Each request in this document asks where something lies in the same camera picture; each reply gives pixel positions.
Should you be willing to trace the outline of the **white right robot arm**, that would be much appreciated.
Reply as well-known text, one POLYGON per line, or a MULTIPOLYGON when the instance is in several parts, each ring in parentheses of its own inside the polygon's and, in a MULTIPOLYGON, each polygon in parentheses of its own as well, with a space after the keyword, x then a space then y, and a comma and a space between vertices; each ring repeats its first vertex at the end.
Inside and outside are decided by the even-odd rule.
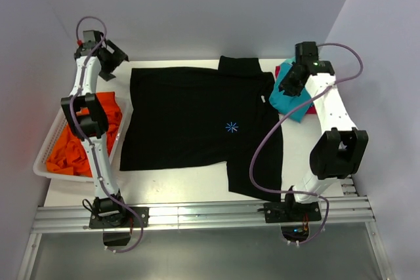
POLYGON ((333 183, 358 171, 368 144, 368 134, 357 128, 339 94, 338 79, 332 63, 321 60, 314 41, 295 45, 295 60, 280 81, 278 91, 298 98, 307 92, 309 100, 293 106, 298 111, 310 104, 315 107, 321 136, 309 155, 309 171, 291 186, 284 205, 285 216, 297 221, 306 214, 309 204, 333 183))

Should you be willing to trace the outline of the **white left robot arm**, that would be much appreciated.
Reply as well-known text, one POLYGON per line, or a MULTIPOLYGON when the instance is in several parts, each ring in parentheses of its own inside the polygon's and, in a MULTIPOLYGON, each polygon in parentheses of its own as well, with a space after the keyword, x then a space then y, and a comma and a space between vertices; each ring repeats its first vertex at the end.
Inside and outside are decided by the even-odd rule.
POLYGON ((114 79, 113 71, 128 56, 101 31, 84 31, 77 44, 75 83, 60 104, 72 134, 81 140, 87 154, 95 186, 94 201, 87 204, 91 218, 106 227, 118 228, 128 221, 128 211, 112 177, 107 150, 109 122, 96 86, 99 77, 105 81, 114 79))

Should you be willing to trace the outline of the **black t-shirt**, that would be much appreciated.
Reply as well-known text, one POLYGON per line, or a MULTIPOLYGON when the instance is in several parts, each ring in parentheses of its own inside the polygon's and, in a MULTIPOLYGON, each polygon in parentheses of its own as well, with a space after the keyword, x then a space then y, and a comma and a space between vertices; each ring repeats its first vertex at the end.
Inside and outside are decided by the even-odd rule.
POLYGON ((221 56, 217 69, 134 68, 129 88, 120 170, 223 162, 229 191, 279 201, 284 140, 269 102, 274 76, 257 58, 221 56))

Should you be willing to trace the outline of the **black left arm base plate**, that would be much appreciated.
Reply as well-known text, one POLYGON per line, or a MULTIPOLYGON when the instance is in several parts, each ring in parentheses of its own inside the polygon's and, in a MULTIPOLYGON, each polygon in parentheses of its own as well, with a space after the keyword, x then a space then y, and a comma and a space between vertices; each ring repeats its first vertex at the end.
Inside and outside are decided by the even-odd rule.
POLYGON ((106 217, 95 216, 89 221, 90 229, 110 229, 110 228, 146 228, 148 226, 149 208, 148 207, 132 207, 137 216, 123 209, 123 214, 116 213, 106 217))

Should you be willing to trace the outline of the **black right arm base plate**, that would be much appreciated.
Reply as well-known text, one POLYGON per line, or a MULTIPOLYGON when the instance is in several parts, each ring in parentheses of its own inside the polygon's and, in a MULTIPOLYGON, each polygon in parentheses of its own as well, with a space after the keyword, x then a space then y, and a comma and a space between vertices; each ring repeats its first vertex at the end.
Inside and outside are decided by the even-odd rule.
POLYGON ((258 212, 264 213, 266 223, 318 222, 322 219, 318 203, 288 205, 285 201, 279 203, 264 203, 258 212))

